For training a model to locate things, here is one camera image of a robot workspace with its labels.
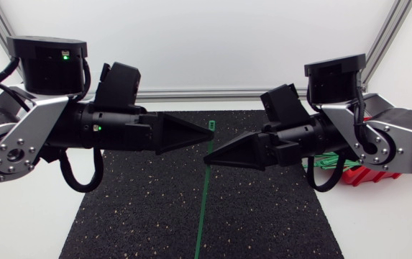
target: green cable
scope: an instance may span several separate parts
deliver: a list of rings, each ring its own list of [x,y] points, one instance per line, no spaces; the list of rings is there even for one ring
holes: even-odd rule
[[[320,160],[317,160],[314,163],[314,167],[320,167],[322,169],[332,169],[335,168],[337,166],[337,161],[338,161],[338,155],[334,152],[330,152],[330,153],[324,153],[322,155],[315,155],[315,158],[323,158]],[[355,166],[359,166],[361,165],[358,162],[354,162],[354,161],[350,161],[350,160],[346,160],[344,163],[344,169],[343,171],[347,171],[350,168],[353,168]]]
[[[215,121],[209,121],[209,129],[215,131]],[[207,153],[212,153],[214,149],[214,141],[209,141]],[[203,234],[204,212],[206,211],[207,188],[209,187],[209,177],[211,175],[211,165],[206,166],[206,175],[204,176],[203,199],[201,201],[201,214],[199,215],[198,238],[196,239],[195,259],[199,258],[199,250],[201,249],[201,236]]]

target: white floor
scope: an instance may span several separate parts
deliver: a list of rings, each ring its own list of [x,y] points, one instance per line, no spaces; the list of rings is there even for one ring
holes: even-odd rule
[[[149,111],[262,109],[259,101],[139,104]],[[90,150],[71,150],[81,181],[93,173]],[[325,172],[317,175],[323,178]],[[317,193],[345,258],[412,258],[412,175],[343,183]],[[83,194],[64,182],[57,163],[0,184],[0,258],[58,258]]]

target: speckled mat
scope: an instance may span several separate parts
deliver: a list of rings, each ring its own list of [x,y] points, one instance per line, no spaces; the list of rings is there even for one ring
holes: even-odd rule
[[[267,121],[264,111],[170,114],[215,120],[215,147]],[[60,258],[194,258],[206,151],[105,151],[104,180],[84,196]],[[343,258],[301,166],[212,166],[199,257]]]

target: white backdrop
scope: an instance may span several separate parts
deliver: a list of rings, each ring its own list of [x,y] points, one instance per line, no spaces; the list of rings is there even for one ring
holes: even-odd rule
[[[394,0],[0,1],[16,35],[84,40],[140,91],[305,88],[303,65],[367,53]]]

